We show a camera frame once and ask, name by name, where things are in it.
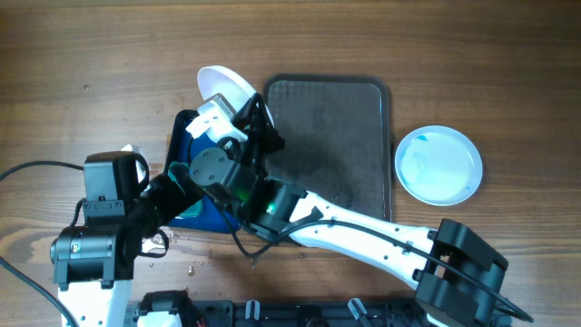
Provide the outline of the green sponge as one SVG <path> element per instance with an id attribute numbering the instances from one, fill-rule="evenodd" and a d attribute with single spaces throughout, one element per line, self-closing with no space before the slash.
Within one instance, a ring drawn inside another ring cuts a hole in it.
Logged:
<path id="1" fill-rule="evenodd" d="M 193 182 L 189 168 L 185 163 L 173 162 L 168 174 L 170 179 L 180 188 L 179 208 L 182 211 L 178 217 L 182 220 L 198 218 L 203 209 L 202 190 Z"/>

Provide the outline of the white plate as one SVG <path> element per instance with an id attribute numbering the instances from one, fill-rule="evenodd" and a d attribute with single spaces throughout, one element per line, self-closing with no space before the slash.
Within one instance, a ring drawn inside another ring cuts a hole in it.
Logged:
<path id="1" fill-rule="evenodd" d="M 197 82 L 203 100 L 222 94 L 236 114 L 257 93 L 240 75 L 221 65 L 203 67 L 197 75 Z"/>
<path id="2" fill-rule="evenodd" d="M 477 147 L 463 133 L 443 125 L 407 134 L 396 149 L 394 169 L 410 195 L 434 206 L 466 201 L 484 177 Z"/>

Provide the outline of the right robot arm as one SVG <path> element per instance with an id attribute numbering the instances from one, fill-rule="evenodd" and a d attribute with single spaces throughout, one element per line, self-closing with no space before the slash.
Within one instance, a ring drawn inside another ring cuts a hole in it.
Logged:
<path id="1" fill-rule="evenodd" d="M 260 94 L 204 100 L 187 128 L 212 145 L 190 161 L 192 179 L 242 228 L 270 244 L 294 242 L 341 253 L 407 284 L 430 322 L 489 326 L 506 307 L 507 260 L 467 226 L 389 223 L 343 208 L 298 184 L 292 169 L 350 178 L 318 136 L 284 131 Z"/>

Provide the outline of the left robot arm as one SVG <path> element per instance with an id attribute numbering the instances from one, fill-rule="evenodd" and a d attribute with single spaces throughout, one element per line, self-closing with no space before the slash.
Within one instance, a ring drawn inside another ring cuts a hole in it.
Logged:
<path id="1" fill-rule="evenodd" d="M 123 325 L 143 240 L 204 196 L 184 166 L 173 177 L 140 178 L 144 162 L 122 151 L 84 162 L 84 224 L 64 228 L 50 248 L 64 326 Z"/>

